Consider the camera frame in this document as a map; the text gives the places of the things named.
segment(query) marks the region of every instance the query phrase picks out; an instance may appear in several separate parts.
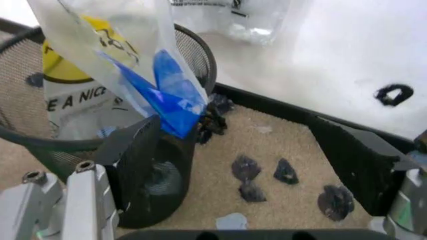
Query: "blue plastic bag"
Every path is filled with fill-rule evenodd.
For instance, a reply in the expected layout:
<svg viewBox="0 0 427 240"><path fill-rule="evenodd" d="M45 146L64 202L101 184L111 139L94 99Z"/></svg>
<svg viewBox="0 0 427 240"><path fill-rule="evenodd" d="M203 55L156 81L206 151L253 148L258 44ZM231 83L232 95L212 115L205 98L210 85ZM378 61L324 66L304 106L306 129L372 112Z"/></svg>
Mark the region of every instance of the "blue plastic bag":
<svg viewBox="0 0 427 240"><path fill-rule="evenodd" d="M206 102L166 50L159 51L153 61L157 87L107 54L99 55L114 64L123 80L150 104L160 116L164 131L179 138L187 136L205 110Z"/></svg>

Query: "clear plastic bag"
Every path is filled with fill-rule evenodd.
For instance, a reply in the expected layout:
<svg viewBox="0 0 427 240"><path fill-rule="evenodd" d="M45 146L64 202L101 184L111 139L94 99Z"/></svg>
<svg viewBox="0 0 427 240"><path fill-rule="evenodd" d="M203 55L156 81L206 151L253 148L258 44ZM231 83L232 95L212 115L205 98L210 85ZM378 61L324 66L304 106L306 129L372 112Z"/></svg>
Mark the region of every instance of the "clear plastic bag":
<svg viewBox="0 0 427 240"><path fill-rule="evenodd" d="M219 32L267 45L282 27L291 0L170 0L174 20L196 33Z"/></svg>
<svg viewBox="0 0 427 240"><path fill-rule="evenodd" d="M197 122L208 98L176 47L168 0L28 3L56 53L142 116L159 114L163 129L181 138Z"/></svg>

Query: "white table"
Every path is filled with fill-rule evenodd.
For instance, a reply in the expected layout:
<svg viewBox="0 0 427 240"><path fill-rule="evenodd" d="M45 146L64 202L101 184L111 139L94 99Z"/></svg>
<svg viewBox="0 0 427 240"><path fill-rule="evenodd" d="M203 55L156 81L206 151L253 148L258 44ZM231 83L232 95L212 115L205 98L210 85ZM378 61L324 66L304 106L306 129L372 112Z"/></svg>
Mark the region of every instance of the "white table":
<svg viewBox="0 0 427 240"><path fill-rule="evenodd" d="M25 0L2 0L0 18L38 25ZM203 35L217 81L408 139L427 129L426 0L294 0L285 21L268 47ZM392 83L414 95L383 106Z"/></svg>

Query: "screw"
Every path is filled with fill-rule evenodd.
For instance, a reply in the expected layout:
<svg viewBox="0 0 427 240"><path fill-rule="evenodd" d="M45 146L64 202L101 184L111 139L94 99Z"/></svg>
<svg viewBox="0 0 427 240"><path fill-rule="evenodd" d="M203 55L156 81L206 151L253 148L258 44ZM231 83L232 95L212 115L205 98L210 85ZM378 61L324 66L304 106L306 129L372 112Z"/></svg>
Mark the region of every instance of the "screw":
<svg viewBox="0 0 427 240"><path fill-rule="evenodd" d="M44 171L29 171L22 176L22 183L34 183L42 186L48 181Z"/></svg>
<svg viewBox="0 0 427 240"><path fill-rule="evenodd" d="M86 171L96 171L96 165L94 163L94 161L91 160L87 160L87 161L82 161L79 164L77 164L77 166L75 167L75 172L76 173L83 173Z"/></svg>

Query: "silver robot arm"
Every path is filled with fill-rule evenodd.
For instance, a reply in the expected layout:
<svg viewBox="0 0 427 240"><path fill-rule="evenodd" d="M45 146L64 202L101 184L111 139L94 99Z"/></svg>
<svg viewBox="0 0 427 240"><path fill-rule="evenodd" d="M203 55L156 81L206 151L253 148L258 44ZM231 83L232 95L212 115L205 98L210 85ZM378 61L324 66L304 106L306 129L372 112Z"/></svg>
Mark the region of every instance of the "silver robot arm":
<svg viewBox="0 0 427 240"><path fill-rule="evenodd" d="M77 165L63 191L51 173L31 171L22 184L0 193L0 233L5 240L113 240L119 216L103 166Z"/></svg>

